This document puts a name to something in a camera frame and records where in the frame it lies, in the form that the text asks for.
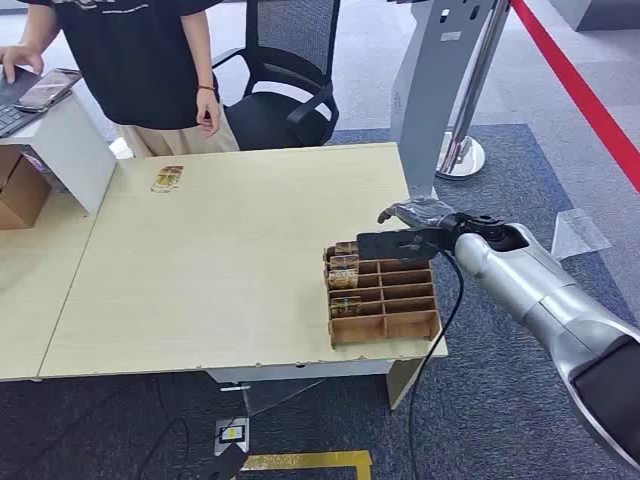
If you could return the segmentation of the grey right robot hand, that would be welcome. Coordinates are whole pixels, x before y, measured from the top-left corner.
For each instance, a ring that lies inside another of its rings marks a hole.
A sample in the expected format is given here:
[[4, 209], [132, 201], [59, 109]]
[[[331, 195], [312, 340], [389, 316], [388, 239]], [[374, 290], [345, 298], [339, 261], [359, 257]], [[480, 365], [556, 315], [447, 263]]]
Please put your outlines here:
[[430, 260], [453, 248], [452, 230], [445, 219], [457, 211], [441, 200], [415, 197], [396, 202], [379, 214], [383, 224], [396, 218], [405, 229], [365, 232], [356, 236], [358, 258], [364, 260]]

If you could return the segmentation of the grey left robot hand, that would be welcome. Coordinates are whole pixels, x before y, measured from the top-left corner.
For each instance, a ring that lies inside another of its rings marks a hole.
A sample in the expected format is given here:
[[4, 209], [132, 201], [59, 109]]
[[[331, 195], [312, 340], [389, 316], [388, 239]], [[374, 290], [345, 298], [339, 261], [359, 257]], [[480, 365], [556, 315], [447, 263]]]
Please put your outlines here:
[[220, 456], [214, 457], [199, 476], [201, 480], [230, 480], [237, 476], [248, 455], [236, 444], [228, 446]]

